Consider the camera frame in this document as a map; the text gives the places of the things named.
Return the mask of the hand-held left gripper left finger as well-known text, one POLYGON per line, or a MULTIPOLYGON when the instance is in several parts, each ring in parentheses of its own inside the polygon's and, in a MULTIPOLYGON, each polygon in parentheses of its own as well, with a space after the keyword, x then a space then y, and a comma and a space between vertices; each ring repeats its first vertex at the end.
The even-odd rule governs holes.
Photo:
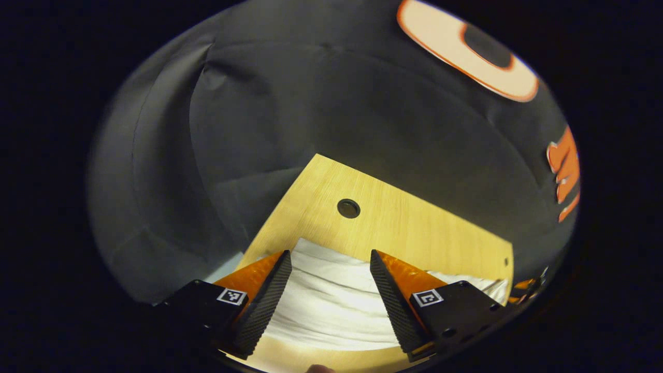
POLYGON ((216 282, 194 279, 155 307, 158 330, 184 349, 246 360, 270 323, 292 273, 291 251, 216 282))

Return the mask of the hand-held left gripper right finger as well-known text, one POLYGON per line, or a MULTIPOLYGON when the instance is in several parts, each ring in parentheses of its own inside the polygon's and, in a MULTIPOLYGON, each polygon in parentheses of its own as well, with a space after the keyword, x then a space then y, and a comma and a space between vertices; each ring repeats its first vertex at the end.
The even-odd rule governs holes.
POLYGON ((449 358, 498 328, 507 308, 469 281, 447 283, 372 250, 370 272, 396 340, 411 363, 449 358))

